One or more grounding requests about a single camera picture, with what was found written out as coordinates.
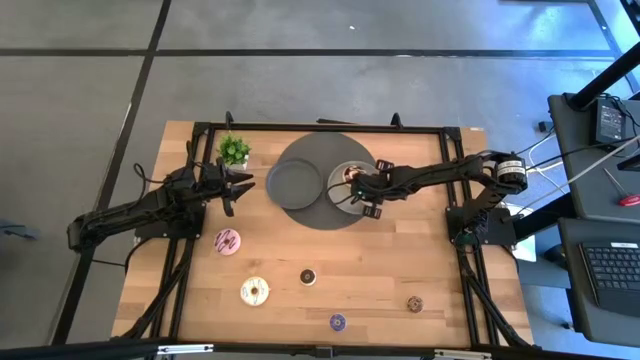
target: concrete floor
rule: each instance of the concrete floor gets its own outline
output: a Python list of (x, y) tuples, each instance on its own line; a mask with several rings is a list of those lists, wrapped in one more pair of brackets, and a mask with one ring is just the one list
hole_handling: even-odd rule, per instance
[[(638, 37), (617, 0), (598, 4), (620, 47), (635, 44)], [(146, 47), (160, 5), (160, 0), (4, 0), (0, 47)], [(172, 5), (160, 47), (532, 50), (606, 49), (607, 44), (584, 4), (183, 0)], [(609, 63), (575, 58), (158, 58), (112, 204), (137, 196), (140, 183), (131, 166), (140, 162), (152, 169), (167, 120), (222, 120), (230, 110), (240, 122), (324, 117), (386, 124), (397, 111), (407, 125), (483, 127), (492, 149), (521, 150), (541, 137), (534, 125), (548, 119), (548, 95), (580, 89)], [(37, 241), (0, 238), (0, 348), (47, 342), (73, 258), (65, 227), (93, 206), (140, 65), (139, 58), (0, 57), (0, 217), (43, 234)], [(624, 81), (610, 92), (631, 94)], [(544, 159), (557, 154), (557, 144), (549, 141), (537, 151), (534, 159)], [(548, 175), (564, 180), (560, 168)], [(537, 174), (529, 181), (530, 189), (511, 202), (525, 204), (553, 188)], [(96, 258), (122, 262), (131, 237), (109, 239)], [(71, 341), (109, 337), (122, 282), (121, 268), (92, 267)], [(543, 348), (640, 356), (637, 349), (589, 343), (559, 328), (557, 318), (540, 315), (543, 305), (566, 308), (564, 291), (524, 290), (534, 338)], [(556, 314), (569, 320), (566, 312)], [(569, 348), (563, 347), (565, 341)]]

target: round mat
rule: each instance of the round mat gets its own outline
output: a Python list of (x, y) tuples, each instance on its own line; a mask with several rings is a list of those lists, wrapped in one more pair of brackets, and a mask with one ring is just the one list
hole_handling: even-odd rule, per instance
[(318, 169), (304, 159), (278, 162), (267, 174), (267, 194), (283, 209), (302, 209), (322, 192)]
[(304, 159), (315, 165), (322, 179), (322, 192), (311, 205), (299, 210), (284, 211), (296, 222), (318, 230), (335, 230), (354, 224), (362, 215), (347, 214), (338, 209), (326, 194), (331, 172), (347, 161), (375, 164), (373, 156), (359, 142), (334, 132), (317, 132), (301, 137), (289, 145), (278, 163), (289, 159)]

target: gray plate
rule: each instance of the gray plate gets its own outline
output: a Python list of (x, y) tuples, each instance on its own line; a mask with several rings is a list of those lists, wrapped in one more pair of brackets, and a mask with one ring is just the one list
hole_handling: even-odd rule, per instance
[(267, 193), (283, 209), (303, 209), (322, 192), (318, 169), (304, 159), (289, 159), (274, 165), (267, 174)]

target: wooden table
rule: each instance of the wooden table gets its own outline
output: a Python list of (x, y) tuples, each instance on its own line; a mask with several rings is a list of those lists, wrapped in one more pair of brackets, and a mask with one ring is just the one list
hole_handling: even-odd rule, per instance
[[(193, 122), (170, 121), (153, 172), (154, 179), (184, 165), (185, 141)], [(214, 144), (226, 132), (217, 131)], [(234, 131), (250, 146), (247, 171), (256, 186), (234, 204), (235, 217), (224, 215), (213, 200), (203, 234), (196, 242), (179, 339), (202, 342), (468, 347), (469, 335), (454, 248), (448, 242), (444, 185), (422, 189), (407, 201), (386, 202), (380, 220), (364, 218), (349, 227), (319, 231), (290, 219), (272, 203), (265, 177), (284, 149), (305, 132)], [(414, 167), (441, 162), (438, 137), (422, 134), (345, 133), (375, 159)], [(482, 129), (462, 129), (465, 154), (486, 149)], [(197, 159), (203, 153), (204, 141)], [(458, 199), (462, 199), (460, 187)], [(474, 196), (482, 187), (472, 184)], [(236, 229), (242, 246), (223, 257), (214, 236)], [(138, 249), (125, 279), (113, 335), (128, 330), (158, 291), (168, 240), (154, 239)], [(484, 246), (492, 298), (505, 318), (529, 342), (532, 336), (513, 258), (503, 249)], [(314, 269), (317, 281), (300, 284), (299, 274)], [(263, 277), (268, 300), (250, 307), (240, 286), (250, 276)], [(412, 295), (424, 311), (406, 309)], [(482, 306), (476, 299), (480, 338), (488, 342)], [(165, 310), (162, 334), (168, 333), (172, 301)], [(347, 318), (341, 333), (329, 327), (332, 314)]]

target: black desk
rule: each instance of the black desk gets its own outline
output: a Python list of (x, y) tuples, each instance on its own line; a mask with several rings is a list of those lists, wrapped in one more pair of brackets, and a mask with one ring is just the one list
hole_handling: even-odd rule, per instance
[[(589, 146), (589, 128), (593, 119), (591, 111), (574, 111), (566, 103), (564, 96), (548, 98), (549, 112), (562, 152)], [(640, 119), (640, 101), (623, 101), (636, 119)], [(632, 122), (627, 121), (627, 134), (632, 136)], [(631, 144), (621, 155), (630, 154), (637, 145)], [(564, 157), (564, 168), (570, 179), (607, 153), (601, 149), (588, 149)], [(571, 192), (534, 211), (515, 223), (516, 236), (524, 239), (542, 229), (554, 225), (558, 218), (581, 218), (640, 224), (640, 206), (622, 207), (618, 205), (620, 194), (602, 170), (609, 172), (629, 192), (640, 192), (640, 173), (619, 171), (617, 165), (623, 159), (612, 157), (597, 168), (569, 185)]]
[(640, 346), (640, 318), (603, 310), (596, 306), (588, 275), (578, 249), (584, 241), (611, 239), (636, 242), (640, 226), (604, 221), (559, 219), (558, 229), (567, 256), (571, 290), (568, 290), (571, 315), (576, 331), (591, 340), (609, 344)]
[[(548, 102), (560, 150), (568, 152), (588, 146), (593, 113), (572, 110), (561, 95), (550, 96)], [(623, 103), (635, 118), (640, 119), (640, 102)], [(627, 121), (628, 136), (633, 134), (632, 126), (632, 122)], [(620, 154), (630, 154), (636, 147), (631, 144)], [(572, 178), (605, 155), (605, 151), (594, 148), (565, 156), (567, 178)], [(577, 247), (582, 241), (601, 241), (612, 236), (617, 241), (640, 239), (640, 206), (619, 206), (620, 194), (602, 170), (608, 169), (627, 191), (640, 192), (640, 173), (618, 171), (617, 164), (622, 160), (616, 157), (608, 159), (573, 182), (570, 193), (516, 221), (514, 227), (516, 237), (524, 239), (558, 224), (567, 257), (571, 282), (567, 294), (576, 331), (592, 341), (640, 346), (637, 333), (640, 318), (612, 313), (596, 306)]]

